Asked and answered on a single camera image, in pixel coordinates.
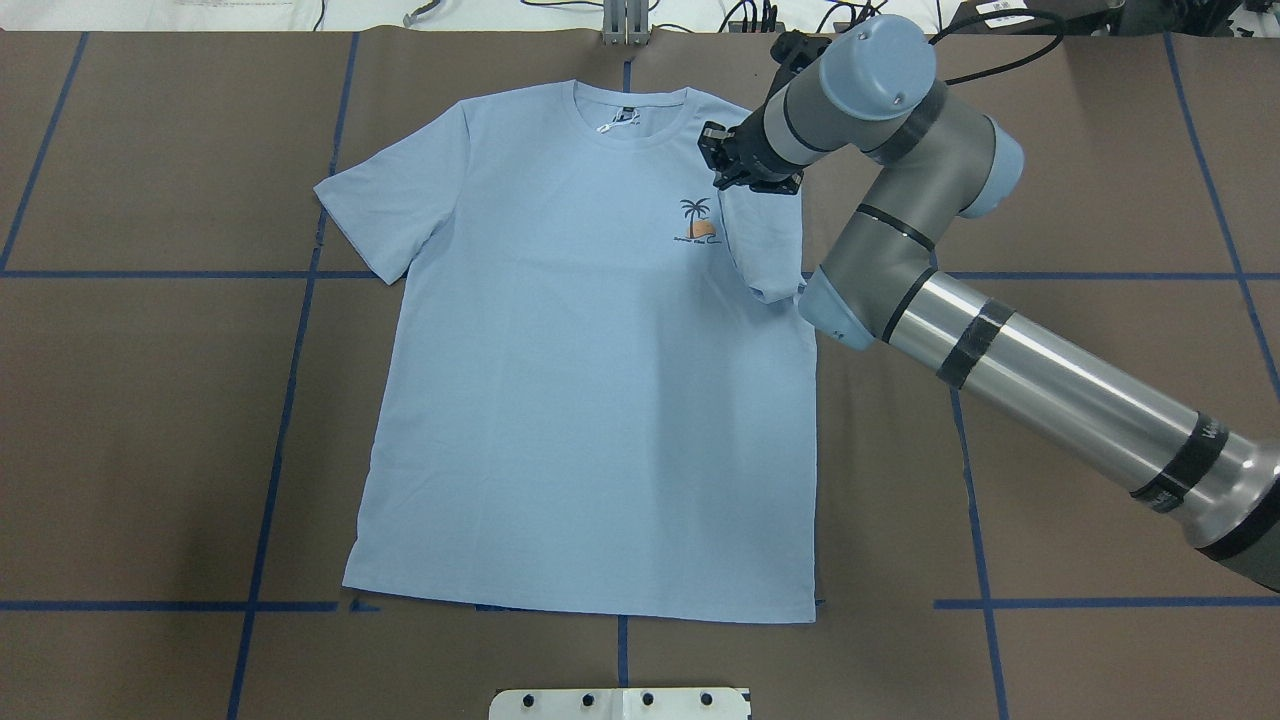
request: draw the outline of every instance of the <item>palm tree graphic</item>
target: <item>palm tree graphic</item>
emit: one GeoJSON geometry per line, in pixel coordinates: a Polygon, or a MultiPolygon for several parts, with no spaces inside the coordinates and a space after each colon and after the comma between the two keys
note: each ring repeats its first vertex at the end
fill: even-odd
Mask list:
{"type": "Polygon", "coordinates": [[[710,197],[703,197],[700,200],[681,200],[680,206],[685,209],[685,217],[689,218],[689,238],[694,238],[694,219],[703,219],[710,213],[710,208],[707,206],[707,201],[710,197]]]}

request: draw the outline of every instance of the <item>light blue t-shirt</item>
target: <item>light blue t-shirt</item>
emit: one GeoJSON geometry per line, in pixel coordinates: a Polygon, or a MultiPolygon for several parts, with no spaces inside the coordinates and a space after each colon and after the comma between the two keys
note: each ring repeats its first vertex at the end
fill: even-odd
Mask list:
{"type": "Polygon", "coordinates": [[[814,619],[800,199],[717,192],[696,145],[745,114],[527,87],[316,186],[380,278],[408,273],[343,584],[814,619]]]}

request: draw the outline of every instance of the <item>robotic arm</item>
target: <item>robotic arm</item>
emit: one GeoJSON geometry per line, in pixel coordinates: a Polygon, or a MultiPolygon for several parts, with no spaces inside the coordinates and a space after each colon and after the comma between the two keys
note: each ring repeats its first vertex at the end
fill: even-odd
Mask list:
{"type": "Polygon", "coordinates": [[[1074,451],[1226,568],[1280,592],[1280,443],[1256,443],[938,272],[934,243],[1018,183],[1021,147],[950,96],[933,47],[882,15],[829,45],[787,33],[790,82],[736,128],[707,123],[716,186],[799,188],[845,145],[883,165],[800,299],[800,314],[863,350],[881,340],[1074,451]]]}

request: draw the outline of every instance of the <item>metal bracket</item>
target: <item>metal bracket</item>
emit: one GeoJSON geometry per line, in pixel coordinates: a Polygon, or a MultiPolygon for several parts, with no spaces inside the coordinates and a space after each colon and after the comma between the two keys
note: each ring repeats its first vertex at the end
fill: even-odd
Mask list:
{"type": "Polygon", "coordinates": [[[648,45],[649,0],[604,0],[604,44],[648,45]]]}
{"type": "Polygon", "coordinates": [[[489,720],[750,720],[751,693],[740,688],[503,691],[489,720]]]}

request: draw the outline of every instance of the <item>shirt sleeve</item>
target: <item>shirt sleeve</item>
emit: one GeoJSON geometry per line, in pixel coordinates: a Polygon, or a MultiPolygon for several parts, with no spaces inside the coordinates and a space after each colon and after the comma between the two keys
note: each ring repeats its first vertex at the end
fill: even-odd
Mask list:
{"type": "Polygon", "coordinates": [[[408,269],[457,205],[470,137],[462,105],[315,187],[338,228],[387,284],[408,269]]]}
{"type": "Polygon", "coordinates": [[[804,284],[800,193],[769,195],[742,186],[721,191],[721,214],[733,264],[762,302],[792,297],[804,284]]]}

